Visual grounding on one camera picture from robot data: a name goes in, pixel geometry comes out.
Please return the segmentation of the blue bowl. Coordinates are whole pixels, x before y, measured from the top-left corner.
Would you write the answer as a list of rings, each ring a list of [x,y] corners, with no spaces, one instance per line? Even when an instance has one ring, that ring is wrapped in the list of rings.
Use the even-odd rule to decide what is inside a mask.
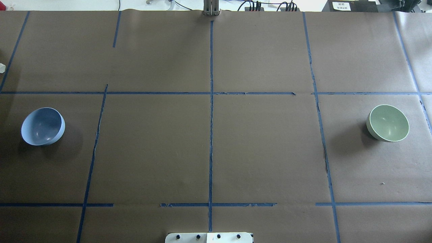
[[[63,136],[66,122],[56,109],[43,107],[31,112],[21,126],[21,137],[29,145],[51,145]]]

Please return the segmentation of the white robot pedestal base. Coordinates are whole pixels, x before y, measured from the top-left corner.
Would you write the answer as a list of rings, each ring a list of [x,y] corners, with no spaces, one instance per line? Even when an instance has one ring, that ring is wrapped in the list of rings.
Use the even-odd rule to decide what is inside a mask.
[[[248,232],[169,233],[165,243],[253,243]]]

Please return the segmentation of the black box with label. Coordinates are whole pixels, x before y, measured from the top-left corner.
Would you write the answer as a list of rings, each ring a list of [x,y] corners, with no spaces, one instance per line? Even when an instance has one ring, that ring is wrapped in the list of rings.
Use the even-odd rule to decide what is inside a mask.
[[[321,12],[378,12],[375,1],[327,0]]]

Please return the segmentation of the black power strip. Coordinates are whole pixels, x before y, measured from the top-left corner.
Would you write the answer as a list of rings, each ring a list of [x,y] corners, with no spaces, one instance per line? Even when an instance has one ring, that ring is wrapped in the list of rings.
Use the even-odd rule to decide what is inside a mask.
[[[249,1],[247,2],[249,6],[244,6],[244,11],[253,11],[253,12],[264,12],[265,10],[275,11],[275,12],[300,12],[299,7],[293,1],[287,2],[284,1],[282,3],[264,3],[259,1]]]

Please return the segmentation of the metal frame post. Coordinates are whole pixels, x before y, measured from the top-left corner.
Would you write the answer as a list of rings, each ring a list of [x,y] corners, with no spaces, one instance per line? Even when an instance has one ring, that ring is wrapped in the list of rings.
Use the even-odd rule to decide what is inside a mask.
[[[204,0],[203,7],[205,16],[218,16],[220,14],[219,0]]]

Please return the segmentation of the green bowl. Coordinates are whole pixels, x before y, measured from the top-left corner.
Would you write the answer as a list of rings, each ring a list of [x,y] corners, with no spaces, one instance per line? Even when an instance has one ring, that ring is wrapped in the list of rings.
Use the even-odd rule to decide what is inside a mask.
[[[382,142],[402,141],[410,131],[406,115],[395,106],[388,104],[375,106],[369,112],[366,128],[373,138]]]

